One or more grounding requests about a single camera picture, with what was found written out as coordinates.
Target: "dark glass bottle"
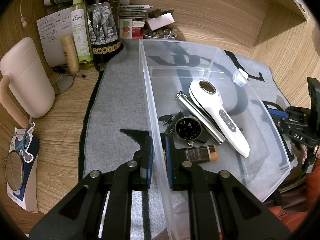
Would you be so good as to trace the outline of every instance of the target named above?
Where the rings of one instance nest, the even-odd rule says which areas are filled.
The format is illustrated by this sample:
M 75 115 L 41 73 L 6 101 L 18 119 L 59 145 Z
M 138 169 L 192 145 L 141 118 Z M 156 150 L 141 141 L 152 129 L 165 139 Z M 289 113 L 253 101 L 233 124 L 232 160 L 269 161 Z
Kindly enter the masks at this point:
M 85 0 L 88 27 L 96 64 L 108 62 L 120 48 L 120 0 Z

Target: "cord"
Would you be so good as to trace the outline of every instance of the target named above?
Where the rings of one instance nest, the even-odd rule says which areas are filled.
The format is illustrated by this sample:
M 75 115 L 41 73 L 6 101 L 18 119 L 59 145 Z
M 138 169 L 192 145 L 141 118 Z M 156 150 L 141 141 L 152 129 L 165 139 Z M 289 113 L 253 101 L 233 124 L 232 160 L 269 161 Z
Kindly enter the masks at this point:
M 22 6 L 22 0 L 20 0 L 20 15 L 21 15 L 21 23 L 22 23 L 22 26 L 24 27 L 24 28 L 26 28 L 27 27 L 27 21 L 26 21 L 26 19 L 22 16 L 22 10 L 21 10 L 21 6 Z

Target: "green circle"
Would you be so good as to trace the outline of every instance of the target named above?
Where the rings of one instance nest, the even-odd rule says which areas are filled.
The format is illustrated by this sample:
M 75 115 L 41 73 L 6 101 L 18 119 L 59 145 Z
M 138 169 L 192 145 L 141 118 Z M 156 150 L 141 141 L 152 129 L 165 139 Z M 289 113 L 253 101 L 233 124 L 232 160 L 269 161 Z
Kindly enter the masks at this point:
M 129 27 L 129 26 L 130 26 L 130 23 L 129 23 L 128 21 L 124 21 L 124 22 L 122 23 L 122 25 L 123 25 L 124 27 Z

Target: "metal screw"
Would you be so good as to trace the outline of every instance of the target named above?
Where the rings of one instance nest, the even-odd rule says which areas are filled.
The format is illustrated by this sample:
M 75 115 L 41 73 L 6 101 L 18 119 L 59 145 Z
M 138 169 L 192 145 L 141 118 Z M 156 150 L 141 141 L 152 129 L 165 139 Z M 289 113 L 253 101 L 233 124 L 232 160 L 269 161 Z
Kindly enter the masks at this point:
M 136 162 L 136 161 L 128 161 L 128 166 L 130 167 L 130 168 L 133 168 L 133 167 L 135 167 L 135 166 L 137 166 L 138 165 L 138 163 Z
M 185 167 L 185 168 L 189 168 L 192 166 L 192 162 L 191 161 L 184 161 L 182 163 L 182 166 Z
M 91 178 L 96 178 L 96 177 L 98 177 L 99 175 L 100 175 L 100 172 L 97 171 L 97 170 L 90 172 L 90 177 L 91 177 Z
M 220 175 L 223 178 L 228 178 L 230 176 L 229 171 L 220 171 Z

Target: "plastic box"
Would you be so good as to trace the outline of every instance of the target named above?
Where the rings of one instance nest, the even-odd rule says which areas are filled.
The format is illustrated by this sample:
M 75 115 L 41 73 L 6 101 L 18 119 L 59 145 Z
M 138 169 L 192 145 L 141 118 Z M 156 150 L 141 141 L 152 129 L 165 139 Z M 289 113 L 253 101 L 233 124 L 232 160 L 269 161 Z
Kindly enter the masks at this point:
M 173 192 L 169 188 L 160 139 L 160 132 L 164 132 L 166 126 L 157 119 L 179 111 L 187 114 L 174 97 L 179 91 L 189 97 L 193 79 L 208 80 L 220 91 L 223 107 L 242 130 L 250 146 L 249 157 L 244 158 L 225 141 L 217 147 L 219 160 L 201 166 L 212 172 L 228 170 L 259 200 L 264 201 L 289 174 L 289 159 L 268 111 L 250 82 L 233 82 L 236 76 L 243 76 L 225 52 L 217 47 L 183 41 L 140 40 L 139 54 L 148 125 L 155 149 L 153 167 L 161 191 L 169 238 L 188 238 L 188 197 L 187 192 Z M 174 136 L 174 141 L 176 148 L 190 147 L 177 136 Z

